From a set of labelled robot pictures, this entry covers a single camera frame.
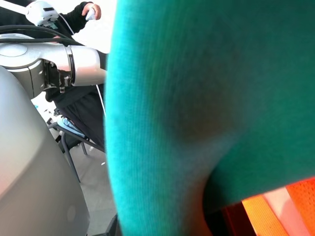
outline gray floor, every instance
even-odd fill
[[[116,214],[113,196],[109,184],[105,154],[87,147],[85,156],[81,147],[70,150],[74,165],[81,180],[81,187],[90,212],[89,236],[104,233]]]

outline controller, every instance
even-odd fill
[[[95,10],[91,8],[86,16],[86,21],[95,20]]]

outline hand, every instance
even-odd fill
[[[102,16],[102,11],[100,10],[99,5],[91,3],[91,2],[86,4],[85,7],[83,8],[82,16],[85,16],[91,8],[93,8],[95,11],[95,19],[99,20]]]
[[[60,36],[55,36],[54,38],[60,38]],[[52,42],[52,43],[59,43],[59,42]]]

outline chair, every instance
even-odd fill
[[[54,122],[52,124],[48,125],[49,129],[56,129],[56,130],[60,130],[62,131],[62,135],[61,135],[61,144],[62,147],[64,149],[65,155],[69,161],[69,164],[76,176],[76,178],[78,179],[79,183],[80,178],[78,176],[78,173],[76,171],[76,168],[74,166],[73,160],[72,160],[72,156],[70,154],[70,149],[66,143],[66,135],[69,135],[73,138],[75,138],[78,141],[78,144],[81,145],[82,147],[82,151],[84,153],[84,155],[88,156],[87,150],[85,148],[84,144],[88,144],[94,148],[96,148],[97,150],[100,150],[102,152],[104,152],[104,149],[102,147],[100,147],[99,145],[96,145],[92,142],[90,142],[89,138],[87,136],[85,136],[77,127],[75,127],[67,118],[65,117],[61,117],[57,120],[57,122]]]

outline gray plastic casing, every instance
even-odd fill
[[[0,235],[86,236],[89,212],[45,121],[0,66]]]

